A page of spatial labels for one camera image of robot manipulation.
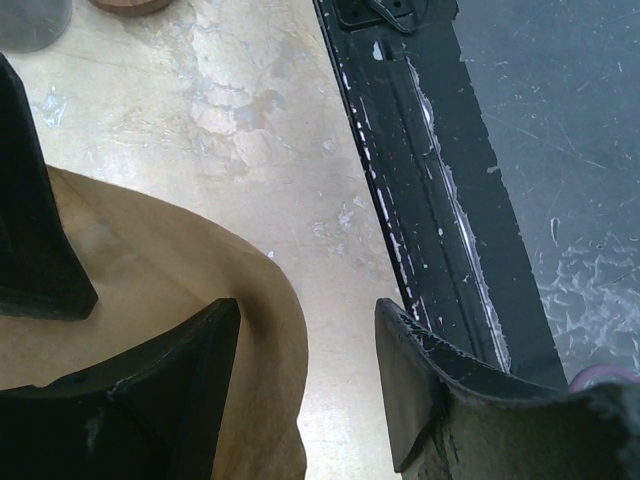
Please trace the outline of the brown paper coffee filter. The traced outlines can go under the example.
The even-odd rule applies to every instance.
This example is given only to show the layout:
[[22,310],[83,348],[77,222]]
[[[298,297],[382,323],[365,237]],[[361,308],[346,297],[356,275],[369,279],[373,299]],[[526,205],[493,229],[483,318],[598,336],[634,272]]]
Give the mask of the brown paper coffee filter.
[[301,479],[304,314],[253,245],[157,198],[48,169],[64,231],[99,300],[85,320],[1,320],[1,385],[44,386],[179,325],[219,298],[241,322],[213,463],[216,479]]

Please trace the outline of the clear glass carafe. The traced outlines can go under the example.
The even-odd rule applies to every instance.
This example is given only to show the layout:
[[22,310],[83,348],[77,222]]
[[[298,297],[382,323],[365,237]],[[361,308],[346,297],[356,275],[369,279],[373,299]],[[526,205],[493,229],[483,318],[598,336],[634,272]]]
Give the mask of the clear glass carafe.
[[72,15],[71,0],[1,0],[1,51],[29,53],[55,42]]

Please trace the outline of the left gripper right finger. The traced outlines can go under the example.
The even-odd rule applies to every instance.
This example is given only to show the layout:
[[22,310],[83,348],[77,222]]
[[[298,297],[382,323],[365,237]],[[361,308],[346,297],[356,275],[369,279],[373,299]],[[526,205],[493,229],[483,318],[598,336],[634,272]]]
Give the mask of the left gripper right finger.
[[393,468],[404,479],[636,479],[639,386],[558,391],[477,360],[377,301]]

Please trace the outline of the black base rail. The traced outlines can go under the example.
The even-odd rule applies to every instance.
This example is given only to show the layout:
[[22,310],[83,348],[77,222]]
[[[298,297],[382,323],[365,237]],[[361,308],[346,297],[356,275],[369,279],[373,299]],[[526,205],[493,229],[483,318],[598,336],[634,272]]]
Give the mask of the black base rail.
[[405,309],[505,373],[567,385],[454,31],[454,1],[318,1]]

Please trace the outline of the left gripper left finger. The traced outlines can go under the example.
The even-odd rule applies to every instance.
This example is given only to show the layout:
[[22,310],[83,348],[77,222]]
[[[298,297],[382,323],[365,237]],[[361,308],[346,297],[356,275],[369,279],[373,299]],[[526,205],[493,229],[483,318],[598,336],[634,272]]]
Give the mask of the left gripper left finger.
[[1,393],[4,479],[208,479],[240,326],[218,299],[45,386]]

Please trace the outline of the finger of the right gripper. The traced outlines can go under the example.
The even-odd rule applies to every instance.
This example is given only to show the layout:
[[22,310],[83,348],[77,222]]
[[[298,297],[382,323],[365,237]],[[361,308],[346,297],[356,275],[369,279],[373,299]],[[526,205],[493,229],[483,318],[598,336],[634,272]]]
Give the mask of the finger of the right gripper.
[[1,58],[1,313],[84,320],[98,295],[59,217],[23,82]]

